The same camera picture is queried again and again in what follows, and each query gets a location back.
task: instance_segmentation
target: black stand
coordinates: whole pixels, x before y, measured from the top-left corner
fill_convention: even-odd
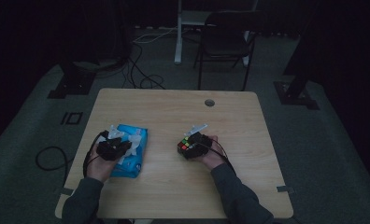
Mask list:
[[[50,91],[49,99],[64,99],[67,94],[87,95],[92,87],[95,73],[79,70],[71,63],[60,63],[64,75],[55,91]]]
[[[292,83],[274,82],[275,88],[283,105],[305,105],[310,110],[320,110],[317,102],[312,100],[305,89],[307,79],[295,77]]]

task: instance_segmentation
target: person's left hand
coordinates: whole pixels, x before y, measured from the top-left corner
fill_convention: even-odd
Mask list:
[[[109,176],[118,163],[119,159],[115,161],[106,161],[97,154],[97,145],[92,148],[92,152],[89,158],[89,165],[87,167],[86,176],[94,178],[101,182],[106,182],[109,179]]]

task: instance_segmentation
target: wooden table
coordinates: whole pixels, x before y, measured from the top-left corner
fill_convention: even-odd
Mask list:
[[[205,100],[214,106],[206,106]],[[255,191],[275,217],[292,216],[278,159],[258,97],[244,91],[168,91],[102,89],[95,101],[78,153],[65,182],[76,189],[93,139],[111,124],[147,128],[149,139],[138,178],[110,178],[102,190],[98,216],[104,218],[226,218],[206,167],[186,161],[177,143],[193,125],[215,134],[237,176]],[[56,216],[61,217],[61,196]]]

